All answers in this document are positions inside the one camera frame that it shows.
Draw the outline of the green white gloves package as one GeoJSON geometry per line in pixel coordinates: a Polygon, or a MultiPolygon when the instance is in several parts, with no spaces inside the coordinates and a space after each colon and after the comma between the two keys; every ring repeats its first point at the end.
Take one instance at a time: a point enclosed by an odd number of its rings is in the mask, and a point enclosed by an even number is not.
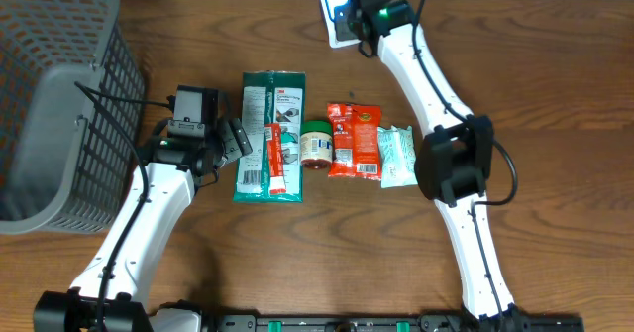
{"type": "Polygon", "coordinates": [[[305,84],[303,72],[243,75],[242,125],[253,151],[238,161],[236,202],[303,200],[300,132],[305,84]]]}

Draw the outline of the green lid glass jar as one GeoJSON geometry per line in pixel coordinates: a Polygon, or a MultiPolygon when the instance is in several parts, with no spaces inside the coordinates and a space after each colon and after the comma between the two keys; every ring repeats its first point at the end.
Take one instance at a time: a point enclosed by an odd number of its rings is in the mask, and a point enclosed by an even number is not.
{"type": "Polygon", "coordinates": [[[327,169],[333,161],[333,130],[326,121],[306,121],[300,132],[301,165],[308,169],[327,169]]]}

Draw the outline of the red candy bar wrapper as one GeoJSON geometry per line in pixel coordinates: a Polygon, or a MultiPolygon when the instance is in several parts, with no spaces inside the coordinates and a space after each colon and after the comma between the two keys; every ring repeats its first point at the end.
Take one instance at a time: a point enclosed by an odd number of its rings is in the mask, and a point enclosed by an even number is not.
{"type": "Polygon", "coordinates": [[[286,192],[284,180],[283,157],[281,149],[281,129],[278,123],[264,125],[267,159],[269,167],[270,195],[279,195],[286,192]]]}

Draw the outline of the orange red snack bag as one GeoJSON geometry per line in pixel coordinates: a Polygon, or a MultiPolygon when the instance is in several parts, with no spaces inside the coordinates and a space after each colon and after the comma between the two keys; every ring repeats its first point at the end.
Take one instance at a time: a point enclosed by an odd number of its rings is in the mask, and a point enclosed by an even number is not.
{"type": "Polygon", "coordinates": [[[381,109],[373,105],[331,103],[334,153],[329,177],[381,179],[377,141],[381,109]]]}

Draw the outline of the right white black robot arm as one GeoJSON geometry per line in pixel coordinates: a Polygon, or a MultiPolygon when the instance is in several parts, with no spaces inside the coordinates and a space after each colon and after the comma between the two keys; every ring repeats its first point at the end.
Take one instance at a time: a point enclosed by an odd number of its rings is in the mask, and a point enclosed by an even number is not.
{"type": "Polygon", "coordinates": [[[332,47],[369,42],[411,105],[423,135],[414,171],[448,229],[463,307],[476,327],[504,331],[514,299],[499,267],[487,217],[492,152],[501,145],[490,119],[477,117],[436,64],[408,1],[385,1],[358,15],[349,1],[321,0],[332,47]]]}

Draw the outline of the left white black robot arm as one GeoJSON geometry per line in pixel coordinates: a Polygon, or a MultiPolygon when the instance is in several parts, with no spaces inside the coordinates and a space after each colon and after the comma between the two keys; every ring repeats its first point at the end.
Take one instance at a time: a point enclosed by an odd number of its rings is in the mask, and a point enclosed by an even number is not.
{"type": "Polygon", "coordinates": [[[147,313],[150,287],[175,224],[205,176],[252,148],[242,123],[159,122],[103,244],[66,292],[46,291],[33,315],[37,331],[208,331],[213,322],[180,300],[147,313]]]}

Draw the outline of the mint green wipes pack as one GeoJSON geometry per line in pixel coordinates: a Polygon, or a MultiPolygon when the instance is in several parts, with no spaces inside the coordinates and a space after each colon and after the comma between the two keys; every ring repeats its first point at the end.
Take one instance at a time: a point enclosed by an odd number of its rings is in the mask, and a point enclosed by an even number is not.
{"type": "Polygon", "coordinates": [[[393,188],[417,184],[414,165],[416,161],[413,130],[379,127],[377,140],[381,158],[381,187],[393,188]]]}

